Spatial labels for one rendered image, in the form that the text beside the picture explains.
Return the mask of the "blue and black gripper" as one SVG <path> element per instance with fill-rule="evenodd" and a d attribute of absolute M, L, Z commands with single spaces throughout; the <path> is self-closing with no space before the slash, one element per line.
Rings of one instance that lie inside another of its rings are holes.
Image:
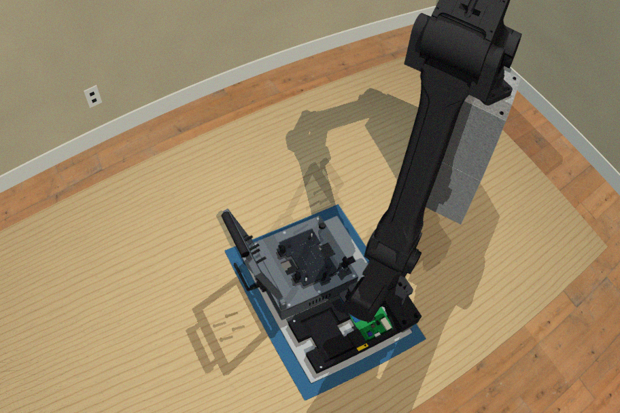
<path fill-rule="evenodd" d="M 405 279 L 405 280 L 406 280 L 406 282 L 408 283 L 408 284 L 407 284 L 407 286 L 406 286 L 405 291 L 407 292 L 407 294 L 408 294 L 408 295 L 411 295 L 411 294 L 413 293 L 413 288 L 412 288 L 412 286 L 409 284 L 408 280 L 407 280 L 406 278 L 404 278 L 404 279 Z M 354 287 L 357 285 L 357 283 L 358 283 L 358 282 L 351 284 L 351 285 L 348 287 L 348 289 L 347 289 L 347 290 L 345 290 L 345 291 L 343 291 L 343 292 L 341 292 L 341 293 L 340 293 L 340 296 L 339 296 L 339 297 L 340 297 L 340 299 L 341 299 L 341 301 L 342 301 L 342 303 L 343 303 L 343 304 L 344 304 L 344 302 L 346 301 L 346 299 L 348 298 L 348 296 L 350 295 L 350 293 L 353 291 L 353 289 L 354 289 Z M 396 284 L 395 284 L 393 287 L 389 288 L 388 290 L 391 290 L 391 289 L 392 289 L 392 288 L 394 288 L 395 286 L 396 286 Z M 354 320 L 354 322 L 355 322 L 355 323 L 357 323 L 358 321 L 361 321 L 361 320 L 359 320 L 359 319 L 357 319 L 357 318 L 353 317 L 352 315 L 351 315 L 351 317 L 352 317 L 352 319 Z"/>

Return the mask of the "green circuit board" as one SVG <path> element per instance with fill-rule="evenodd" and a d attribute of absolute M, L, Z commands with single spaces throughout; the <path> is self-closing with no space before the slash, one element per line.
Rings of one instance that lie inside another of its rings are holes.
<path fill-rule="evenodd" d="M 352 319 L 352 317 L 350 317 Z M 354 320 L 352 319 L 354 322 Z M 369 342 L 392 330 L 392 324 L 382 307 L 379 308 L 372 321 L 358 321 L 355 323 L 357 329 L 363 335 L 366 342 Z M 368 341 L 367 341 L 368 340 Z"/>

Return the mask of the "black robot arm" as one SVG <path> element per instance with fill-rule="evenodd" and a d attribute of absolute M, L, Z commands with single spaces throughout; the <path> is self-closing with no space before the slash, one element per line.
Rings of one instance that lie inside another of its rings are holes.
<path fill-rule="evenodd" d="M 415 123 L 390 205 L 367 243 L 364 276 L 343 304 L 361 321 L 372 321 L 383 305 L 398 334 L 421 319 L 404 277 L 421 256 L 425 207 L 463 102 L 471 95 L 491 105 L 513 90 L 504 66 L 510 68 L 521 33 L 504 25 L 509 2 L 439 0 L 432 16 L 415 20 L 404 61 L 421 71 Z"/>

